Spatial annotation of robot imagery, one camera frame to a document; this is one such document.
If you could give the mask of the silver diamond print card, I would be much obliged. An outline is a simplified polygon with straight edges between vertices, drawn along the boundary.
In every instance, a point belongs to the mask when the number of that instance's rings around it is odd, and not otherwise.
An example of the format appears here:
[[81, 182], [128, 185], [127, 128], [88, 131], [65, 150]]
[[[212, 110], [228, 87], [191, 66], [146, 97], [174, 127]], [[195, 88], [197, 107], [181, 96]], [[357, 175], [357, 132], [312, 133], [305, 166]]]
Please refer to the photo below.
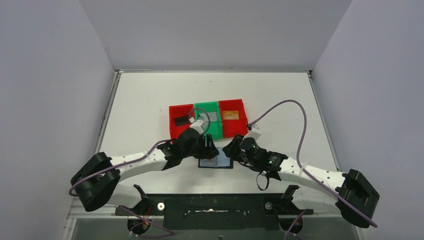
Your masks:
[[199, 166], [204, 168], [216, 168], [217, 167], [217, 161], [214, 159], [200, 159], [199, 160]]

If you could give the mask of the black leather card holder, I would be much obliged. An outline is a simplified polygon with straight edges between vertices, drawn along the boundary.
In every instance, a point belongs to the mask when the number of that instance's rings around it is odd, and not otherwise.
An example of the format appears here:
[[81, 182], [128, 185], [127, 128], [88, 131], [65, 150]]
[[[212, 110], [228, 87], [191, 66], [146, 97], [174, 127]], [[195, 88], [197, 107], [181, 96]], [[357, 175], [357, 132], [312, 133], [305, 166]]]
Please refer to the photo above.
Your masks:
[[198, 168], [205, 169], [232, 169], [233, 161], [225, 155], [223, 147], [218, 147], [218, 155], [212, 159], [199, 159]]

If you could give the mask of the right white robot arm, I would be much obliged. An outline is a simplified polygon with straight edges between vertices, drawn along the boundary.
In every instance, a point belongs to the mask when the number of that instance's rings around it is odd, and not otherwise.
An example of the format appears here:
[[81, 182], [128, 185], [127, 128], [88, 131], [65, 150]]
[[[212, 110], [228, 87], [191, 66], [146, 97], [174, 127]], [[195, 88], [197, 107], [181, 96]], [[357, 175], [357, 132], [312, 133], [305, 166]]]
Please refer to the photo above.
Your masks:
[[223, 148], [231, 160], [247, 164], [268, 180], [290, 182], [294, 192], [281, 199], [282, 209], [323, 211], [341, 215], [359, 228], [376, 228], [373, 216], [380, 194], [358, 170], [326, 170], [301, 163], [286, 154], [260, 147], [256, 138], [236, 135]]

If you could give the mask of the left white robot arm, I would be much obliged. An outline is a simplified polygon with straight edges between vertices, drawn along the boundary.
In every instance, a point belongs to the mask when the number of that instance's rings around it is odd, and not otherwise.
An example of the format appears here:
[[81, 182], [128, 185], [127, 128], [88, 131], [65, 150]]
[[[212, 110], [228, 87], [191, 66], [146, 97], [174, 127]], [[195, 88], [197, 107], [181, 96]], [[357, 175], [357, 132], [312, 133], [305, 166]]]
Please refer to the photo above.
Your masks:
[[174, 168], [187, 158], [213, 159], [218, 155], [210, 134], [189, 127], [179, 137], [160, 140], [146, 152], [113, 157], [96, 153], [71, 178], [69, 193], [79, 198], [86, 212], [115, 205], [144, 214], [149, 205], [146, 193], [138, 184], [122, 185], [121, 181]]

